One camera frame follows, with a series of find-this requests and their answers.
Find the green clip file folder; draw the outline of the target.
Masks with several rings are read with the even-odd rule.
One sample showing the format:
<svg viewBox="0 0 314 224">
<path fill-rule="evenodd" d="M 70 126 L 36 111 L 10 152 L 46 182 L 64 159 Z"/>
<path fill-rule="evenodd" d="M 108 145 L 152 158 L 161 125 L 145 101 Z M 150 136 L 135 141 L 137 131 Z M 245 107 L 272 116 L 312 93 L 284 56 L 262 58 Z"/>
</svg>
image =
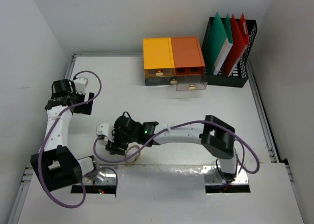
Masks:
<svg viewBox="0 0 314 224">
<path fill-rule="evenodd" d="M 217 12 L 210 19 L 202 43 L 202 54 L 205 62 L 205 72 L 208 75 L 217 75 L 222 68 L 231 48 L 233 37 L 229 16 L 221 19 Z"/>
</svg>

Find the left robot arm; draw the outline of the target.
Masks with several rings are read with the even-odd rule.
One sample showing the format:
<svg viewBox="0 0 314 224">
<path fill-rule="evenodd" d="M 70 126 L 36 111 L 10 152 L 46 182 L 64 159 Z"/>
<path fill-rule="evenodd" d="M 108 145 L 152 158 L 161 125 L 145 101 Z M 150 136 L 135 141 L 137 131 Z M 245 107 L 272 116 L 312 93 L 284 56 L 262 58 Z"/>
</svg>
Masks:
<svg viewBox="0 0 314 224">
<path fill-rule="evenodd" d="M 68 148 L 68 129 L 74 113 L 90 115 L 92 102 L 83 105 L 94 93 L 85 93 L 88 79 L 58 80 L 52 84 L 52 95 L 45 106 L 48 116 L 48 138 L 42 155 L 42 176 L 51 192 L 80 183 L 96 169 L 93 156 L 76 159 Z"/>
</svg>

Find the red clip file folder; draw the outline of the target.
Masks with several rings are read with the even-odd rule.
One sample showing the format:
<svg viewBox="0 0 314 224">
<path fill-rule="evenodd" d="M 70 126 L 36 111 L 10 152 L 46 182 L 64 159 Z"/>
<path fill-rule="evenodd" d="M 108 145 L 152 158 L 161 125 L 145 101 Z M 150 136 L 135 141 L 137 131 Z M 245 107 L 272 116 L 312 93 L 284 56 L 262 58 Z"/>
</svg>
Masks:
<svg viewBox="0 0 314 224">
<path fill-rule="evenodd" d="M 244 13 L 242 13 L 240 19 L 237 21 L 235 16 L 231 17 L 231 32 L 233 38 L 233 46 L 229 51 L 223 66 L 221 73 L 223 76 L 231 76 L 234 68 L 241 59 L 249 44 L 249 33 Z"/>
</svg>

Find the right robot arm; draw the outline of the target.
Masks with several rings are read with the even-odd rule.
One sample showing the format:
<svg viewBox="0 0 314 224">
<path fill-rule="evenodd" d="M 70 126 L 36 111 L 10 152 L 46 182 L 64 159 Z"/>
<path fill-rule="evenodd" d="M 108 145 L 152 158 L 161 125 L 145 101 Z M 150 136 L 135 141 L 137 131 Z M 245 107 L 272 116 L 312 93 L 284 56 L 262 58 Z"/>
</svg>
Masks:
<svg viewBox="0 0 314 224">
<path fill-rule="evenodd" d="M 207 115 L 207 123 L 187 124 L 172 128 L 157 121 L 137 122 L 128 112 L 118 117 L 110 129 L 110 137 L 105 149 L 111 155 L 125 155 L 130 143 L 147 146 L 169 143 L 192 143 L 202 145 L 220 163 L 218 174 L 226 182 L 231 183 L 236 178 L 237 165 L 234 150 L 235 129 L 213 115 Z"/>
</svg>

